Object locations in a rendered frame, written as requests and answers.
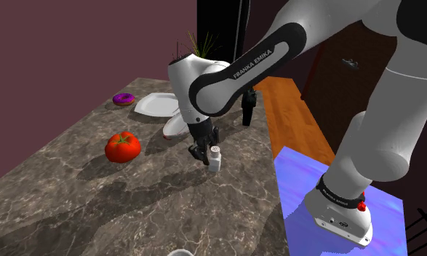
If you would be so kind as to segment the red tomato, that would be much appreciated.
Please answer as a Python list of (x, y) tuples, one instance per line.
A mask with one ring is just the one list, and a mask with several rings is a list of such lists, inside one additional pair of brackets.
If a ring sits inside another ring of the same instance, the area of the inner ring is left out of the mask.
[(114, 163), (126, 163), (141, 152), (139, 140), (131, 132), (113, 135), (105, 146), (106, 158)]

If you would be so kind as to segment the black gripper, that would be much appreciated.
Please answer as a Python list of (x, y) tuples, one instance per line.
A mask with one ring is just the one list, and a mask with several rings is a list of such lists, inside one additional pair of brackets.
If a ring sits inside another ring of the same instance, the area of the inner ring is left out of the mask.
[(195, 124), (188, 124), (188, 129), (194, 139), (193, 145), (188, 147), (190, 154), (197, 160), (209, 165), (207, 156), (207, 143), (217, 145), (219, 143), (219, 129), (212, 125), (210, 117)]

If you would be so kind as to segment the black tall cabinet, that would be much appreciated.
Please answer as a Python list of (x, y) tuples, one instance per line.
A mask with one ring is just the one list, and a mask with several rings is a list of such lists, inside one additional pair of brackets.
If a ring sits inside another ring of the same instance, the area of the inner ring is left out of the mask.
[(243, 53), (251, 0), (196, 0), (197, 39), (219, 36), (219, 49), (206, 59), (232, 63)]

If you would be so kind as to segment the white salt shaker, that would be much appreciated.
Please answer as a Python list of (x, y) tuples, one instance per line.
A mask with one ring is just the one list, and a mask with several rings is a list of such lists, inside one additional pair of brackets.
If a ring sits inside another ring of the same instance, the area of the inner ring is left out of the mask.
[(209, 166), (210, 172), (219, 172), (221, 166), (221, 152), (220, 147), (214, 145), (209, 150)]

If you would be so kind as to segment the white angular plate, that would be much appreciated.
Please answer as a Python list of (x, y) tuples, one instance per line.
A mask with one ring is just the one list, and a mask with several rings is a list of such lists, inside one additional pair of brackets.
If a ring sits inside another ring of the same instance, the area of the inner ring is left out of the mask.
[(137, 102), (134, 112), (151, 117), (173, 117), (180, 109), (173, 93), (153, 92)]

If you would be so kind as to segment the white bowl with red rim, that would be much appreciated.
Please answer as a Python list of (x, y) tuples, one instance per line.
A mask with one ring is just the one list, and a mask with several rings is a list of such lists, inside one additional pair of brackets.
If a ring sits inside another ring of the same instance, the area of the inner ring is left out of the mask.
[(165, 139), (171, 140), (189, 133), (188, 125), (184, 122), (181, 113), (175, 114), (167, 121), (162, 130)]

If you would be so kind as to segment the black pepper mill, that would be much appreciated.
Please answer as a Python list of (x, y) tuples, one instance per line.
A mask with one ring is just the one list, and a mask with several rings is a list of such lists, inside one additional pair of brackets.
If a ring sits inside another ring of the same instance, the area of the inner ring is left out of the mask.
[(242, 124), (249, 126), (252, 120), (253, 109), (257, 103), (257, 95), (254, 89), (248, 89), (242, 95)]

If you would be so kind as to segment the black thin-bar frame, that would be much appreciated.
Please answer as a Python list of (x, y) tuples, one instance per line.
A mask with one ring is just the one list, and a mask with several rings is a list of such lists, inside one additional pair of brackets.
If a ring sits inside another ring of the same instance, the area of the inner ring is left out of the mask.
[(427, 256), (427, 210), (417, 208), (417, 218), (406, 228), (408, 256)]

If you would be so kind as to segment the dark brown door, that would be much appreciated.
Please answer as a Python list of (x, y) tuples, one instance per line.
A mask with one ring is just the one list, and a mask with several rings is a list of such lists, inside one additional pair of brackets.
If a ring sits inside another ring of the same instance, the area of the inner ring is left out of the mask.
[(351, 119), (367, 108), (395, 49), (395, 37), (371, 31), (361, 21), (322, 43), (304, 100), (333, 152)]

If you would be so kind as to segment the purple frosted donut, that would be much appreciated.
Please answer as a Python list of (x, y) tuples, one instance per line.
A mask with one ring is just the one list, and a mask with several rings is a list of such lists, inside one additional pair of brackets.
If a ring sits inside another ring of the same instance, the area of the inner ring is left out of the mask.
[(113, 104), (118, 106), (128, 106), (133, 104), (135, 96), (130, 93), (121, 93), (113, 96)]

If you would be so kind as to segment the green grass plant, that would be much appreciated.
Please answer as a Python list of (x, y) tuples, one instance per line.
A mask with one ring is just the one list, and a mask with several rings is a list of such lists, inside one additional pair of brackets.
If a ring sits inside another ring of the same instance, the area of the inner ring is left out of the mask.
[(176, 53), (172, 55), (173, 60), (178, 60), (183, 56), (183, 53), (180, 50), (180, 46), (184, 47), (187, 50), (187, 54), (194, 54), (197, 57), (207, 58), (211, 53), (220, 48), (216, 46), (216, 41), (218, 40), (218, 35), (213, 36), (207, 32), (203, 40), (197, 39), (195, 33), (187, 31), (187, 39), (190, 44), (184, 44), (183, 42), (176, 41)]

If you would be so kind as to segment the blue purple robot stand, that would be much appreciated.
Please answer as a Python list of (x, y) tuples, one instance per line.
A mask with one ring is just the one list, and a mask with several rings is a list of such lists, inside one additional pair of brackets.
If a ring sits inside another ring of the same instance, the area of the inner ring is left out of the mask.
[(319, 227), (304, 196), (328, 166), (290, 148), (274, 160), (290, 256), (408, 256), (403, 201), (372, 186), (365, 190), (373, 236), (366, 247)]

